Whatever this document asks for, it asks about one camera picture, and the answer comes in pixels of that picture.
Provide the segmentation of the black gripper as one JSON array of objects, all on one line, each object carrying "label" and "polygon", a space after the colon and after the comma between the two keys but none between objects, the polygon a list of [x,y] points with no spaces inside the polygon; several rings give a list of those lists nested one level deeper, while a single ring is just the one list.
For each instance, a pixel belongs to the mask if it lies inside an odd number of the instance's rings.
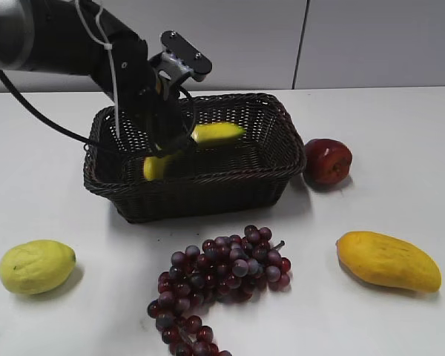
[{"label": "black gripper", "polygon": [[162,82],[148,61],[147,42],[130,31],[111,36],[113,59],[96,66],[96,83],[135,122],[147,122],[153,155],[170,155],[192,146],[194,105],[163,99]]}]

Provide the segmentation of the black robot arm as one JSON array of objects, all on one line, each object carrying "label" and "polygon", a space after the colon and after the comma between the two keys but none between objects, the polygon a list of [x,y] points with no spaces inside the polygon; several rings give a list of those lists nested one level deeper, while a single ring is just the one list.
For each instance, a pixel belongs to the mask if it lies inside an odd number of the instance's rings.
[{"label": "black robot arm", "polygon": [[180,89],[157,73],[147,42],[94,1],[0,1],[0,81],[40,122],[110,151],[48,119],[13,85],[8,70],[91,78],[114,103],[115,129],[126,115],[147,133],[154,156],[194,143],[194,119],[181,113]]}]

